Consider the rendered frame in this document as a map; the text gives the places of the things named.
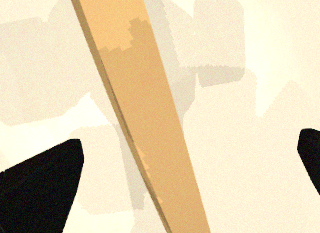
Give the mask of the tan wooden rail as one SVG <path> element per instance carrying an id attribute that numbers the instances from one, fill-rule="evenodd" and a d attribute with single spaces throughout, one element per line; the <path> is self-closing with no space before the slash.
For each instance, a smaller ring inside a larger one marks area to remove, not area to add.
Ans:
<path id="1" fill-rule="evenodd" d="M 143 0 L 71 0 L 167 233 L 211 233 Z"/>

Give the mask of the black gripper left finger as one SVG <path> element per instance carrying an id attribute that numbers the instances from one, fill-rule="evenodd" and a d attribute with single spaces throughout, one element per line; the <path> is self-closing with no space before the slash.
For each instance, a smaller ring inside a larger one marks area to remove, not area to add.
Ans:
<path id="1" fill-rule="evenodd" d="M 0 233 L 63 233 L 85 156 L 69 138 L 0 172 Z"/>

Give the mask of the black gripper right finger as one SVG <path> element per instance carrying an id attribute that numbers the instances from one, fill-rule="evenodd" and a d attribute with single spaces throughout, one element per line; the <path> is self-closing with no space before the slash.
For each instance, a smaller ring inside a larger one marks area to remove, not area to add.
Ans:
<path id="1" fill-rule="evenodd" d="M 320 130 L 301 129 L 297 152 L 299 152 L 301 162 L 303 162 L 313 186 L 320 194 Z"/>

